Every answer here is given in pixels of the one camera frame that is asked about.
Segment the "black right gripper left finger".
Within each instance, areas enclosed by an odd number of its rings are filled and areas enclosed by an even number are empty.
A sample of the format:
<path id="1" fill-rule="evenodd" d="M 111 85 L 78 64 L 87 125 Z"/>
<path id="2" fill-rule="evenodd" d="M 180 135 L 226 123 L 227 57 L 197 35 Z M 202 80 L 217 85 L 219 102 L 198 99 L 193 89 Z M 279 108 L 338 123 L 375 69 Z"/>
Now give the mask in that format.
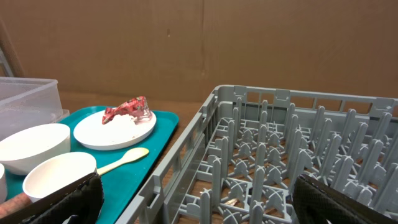
<path id="1" fill-rule="evenodd" d="M 104 204 L 101 177 L 92 172 L 26 208 L 1 218 L 3 224 L 96 223 Z"/>

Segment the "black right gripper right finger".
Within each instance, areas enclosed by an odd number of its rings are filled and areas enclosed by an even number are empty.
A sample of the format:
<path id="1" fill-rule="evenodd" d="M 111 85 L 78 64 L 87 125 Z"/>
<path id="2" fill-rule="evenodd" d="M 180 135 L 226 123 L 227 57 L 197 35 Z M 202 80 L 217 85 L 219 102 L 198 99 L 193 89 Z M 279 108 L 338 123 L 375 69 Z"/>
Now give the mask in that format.
<path id="1" fill-rule="evenodd" d="M 296 178 L 292 204 L 300 224 L 397 224 L 397 221 L 305 174 Z"/>

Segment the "cream white bowl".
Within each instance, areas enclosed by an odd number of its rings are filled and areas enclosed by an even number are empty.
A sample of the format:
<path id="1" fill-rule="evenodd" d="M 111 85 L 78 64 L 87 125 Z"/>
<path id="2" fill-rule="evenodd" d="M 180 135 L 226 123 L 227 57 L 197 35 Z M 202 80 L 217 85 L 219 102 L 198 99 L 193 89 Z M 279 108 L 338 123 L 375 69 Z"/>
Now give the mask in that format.
<path id="1" fill-rule="evenodd" d="M 42 162 L 71 150 L 66 124 L 34 126 L 1 141 L 1 164 L 12 174 L 27 175 Z"/>

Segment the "pink white bowl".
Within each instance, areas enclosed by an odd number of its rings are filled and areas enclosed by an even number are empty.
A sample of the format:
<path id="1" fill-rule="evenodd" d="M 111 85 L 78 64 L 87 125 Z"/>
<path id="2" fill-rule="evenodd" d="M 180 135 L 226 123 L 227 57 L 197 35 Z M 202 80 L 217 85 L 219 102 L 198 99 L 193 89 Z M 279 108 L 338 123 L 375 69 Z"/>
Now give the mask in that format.
<path id="1" fill-rule="evenodd" d="M 96 159 L 91 154 L 68 152 L 31 170 L 22 189 L 32 202 L 36 202 L 92 172 L 96 172 Z"/>

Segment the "white plastic cup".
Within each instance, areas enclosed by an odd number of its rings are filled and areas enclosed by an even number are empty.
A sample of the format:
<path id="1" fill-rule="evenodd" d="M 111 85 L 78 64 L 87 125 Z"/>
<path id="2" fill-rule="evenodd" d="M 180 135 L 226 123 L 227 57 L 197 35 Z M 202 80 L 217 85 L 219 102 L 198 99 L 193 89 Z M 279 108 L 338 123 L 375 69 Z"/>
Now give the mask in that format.
<path id="1" fill-rule="evenodd" d="M 6 171 L 2 164 L 0 164 L 0 203 L 6 201 L 7 198 L 7 184 L 6 184 Z"/>

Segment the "red wrapper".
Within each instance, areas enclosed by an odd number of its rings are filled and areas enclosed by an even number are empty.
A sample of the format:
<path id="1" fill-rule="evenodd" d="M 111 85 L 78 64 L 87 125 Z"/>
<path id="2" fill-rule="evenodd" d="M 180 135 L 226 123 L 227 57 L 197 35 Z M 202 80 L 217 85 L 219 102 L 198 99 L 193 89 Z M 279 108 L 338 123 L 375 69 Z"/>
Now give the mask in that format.
<path id="1" fill-rule="evenodd" d="M 144 96 L 134 97 L 116 108 L 106 108 L 102 117 L 102 124 L 107 124 L 117 115 L 129 115 L 132 116 L 135 121 L 139 121 L 144 118 L 152 118 L 152 112 L 150 111 L 146 97 Z"/>

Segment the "white round plate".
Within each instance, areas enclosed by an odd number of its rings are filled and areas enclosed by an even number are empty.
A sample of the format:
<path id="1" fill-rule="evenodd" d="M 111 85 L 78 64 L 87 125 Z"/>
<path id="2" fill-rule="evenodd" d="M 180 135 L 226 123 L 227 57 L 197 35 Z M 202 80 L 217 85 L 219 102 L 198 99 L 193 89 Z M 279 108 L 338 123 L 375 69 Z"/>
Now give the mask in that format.
<path id="1" fill-rule="evenodd" d="M 129 115 L 117 115 L 107 124 L 101 122 L 104 111 L 82 119 L 73 136 L 83 146 L 98 151 L 112 151 L 133 146 L 148 137 L 155 128 L 156 115 L 136 120 Z"/>

